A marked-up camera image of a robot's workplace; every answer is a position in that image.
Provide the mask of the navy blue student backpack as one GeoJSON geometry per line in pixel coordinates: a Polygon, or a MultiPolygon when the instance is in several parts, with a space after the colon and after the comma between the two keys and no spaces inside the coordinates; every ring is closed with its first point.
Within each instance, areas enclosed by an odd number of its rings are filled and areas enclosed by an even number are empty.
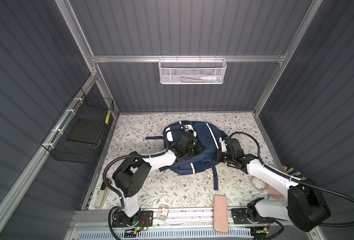
{"type": "Polygon", "coordinates": [[[228,135],[215,125],[207,122],[180,121],[167,126],[162,136],[146,137],[146,140],[163,140],[164,147],[176,153],[171,166],[159,170],[171,170],[179,175],[192,175],[213,171],[214,190],[219,189],[216,165],[218,153],[222,151],[221,141],[228,135]]]}

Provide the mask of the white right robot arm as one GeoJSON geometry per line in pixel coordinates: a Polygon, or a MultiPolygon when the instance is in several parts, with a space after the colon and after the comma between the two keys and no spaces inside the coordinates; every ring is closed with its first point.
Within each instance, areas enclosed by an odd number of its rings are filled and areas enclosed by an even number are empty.
{"type": "Polygon", "coordinates": [[[331,211],[320,190],[297,183],[297,178],[265,164],[258,150],[256,155],[245,154],[237,139],[220,137],[217,160],[227,166],[256,177],[281,196],[278,202],[266,197],[257,198],[247,205],[247,216],[251,223],[262,218],[292,222],[298,229],[309,232],[331,216],[331,211]]]}

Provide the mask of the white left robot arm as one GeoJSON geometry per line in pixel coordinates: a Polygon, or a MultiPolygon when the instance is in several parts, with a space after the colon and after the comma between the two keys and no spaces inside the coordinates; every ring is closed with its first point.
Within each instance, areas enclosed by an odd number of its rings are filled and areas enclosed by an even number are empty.
{"type": "Polygon", "coordinates": [[[117,158],[110,162],[103,172],[103,181],[106,186],[118,194],[121,202],[121,211],[127,218],[139,216],[137,193],[142,188],[149,173],[160,168],[172,166],[186,157],[201,154],[204,147],[199,142],[197,133],[193,130],[186,132],[176,131],[181,134],[180,140],[171,146],[152,155],[140,155],[136,152],[117,158]],[[107,178],[110,167],[118,160],[123,159],[122,164],[115,170],[112,180],[113,186],[107,178]]]}

